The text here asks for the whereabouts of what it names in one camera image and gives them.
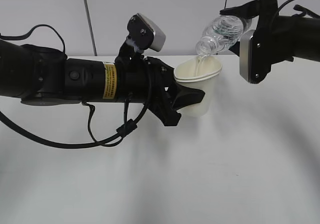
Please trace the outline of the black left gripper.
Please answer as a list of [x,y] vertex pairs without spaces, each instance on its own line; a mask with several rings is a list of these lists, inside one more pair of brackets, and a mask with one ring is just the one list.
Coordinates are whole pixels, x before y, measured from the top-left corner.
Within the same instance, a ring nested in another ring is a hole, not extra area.
[[[164,126],[177,126],[181,114],[177,111],[201,103],[205,92],[174,84],[173,68],[150,56],[115,58],[117,73],[114,102],[124,102],[131,94],[132,103],[147,105]],[[171,94],[166,88],[171,86]]]

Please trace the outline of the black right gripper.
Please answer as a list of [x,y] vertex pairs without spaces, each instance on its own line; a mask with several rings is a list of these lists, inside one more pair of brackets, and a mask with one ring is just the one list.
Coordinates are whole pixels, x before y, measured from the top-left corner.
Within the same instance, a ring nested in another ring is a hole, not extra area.
[[[272,34],[271,24],[278,14],[278,0],[252,0],[240,6],[225,8],[219,11],[220,15],[237,16],[244,19],[252,19],[258,16],[258,25],[255,30],[256,40],[261,42],[265,57],[270,65],[282,62],[293,61],[294,58],[288,51],[280,47],[275,41],[275,35]],[[239,57],[240,43],[235,43],[229,48],[233,54]]]

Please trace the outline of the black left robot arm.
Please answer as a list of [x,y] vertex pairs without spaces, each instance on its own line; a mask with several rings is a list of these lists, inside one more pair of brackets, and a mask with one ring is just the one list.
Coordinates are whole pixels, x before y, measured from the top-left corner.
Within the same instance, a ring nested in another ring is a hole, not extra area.
[[174,69],[123,44],[113,62],[69,58],[53,48],[0,43],[0,93],[31,106],[83,101],[141,103],[165,126],[176,126],[179,110],[200,103],[204,91],[174,79]]

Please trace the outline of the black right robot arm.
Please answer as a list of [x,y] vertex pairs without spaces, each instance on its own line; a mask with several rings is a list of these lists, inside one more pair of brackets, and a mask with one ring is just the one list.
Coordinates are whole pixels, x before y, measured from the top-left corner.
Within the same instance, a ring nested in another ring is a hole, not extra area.
[[293,1],[279,5],[278,0],[252,0],[220,10],[221,15],[258,17],[255,30],[247,31],[230,48],[239,56],[240,70],[249,80],[259,79],[271,71],[272,65],[292,62],[296,57],[319,61],[320,16],[298,4],[294,6],[295,14],[281,15],[281,10]]

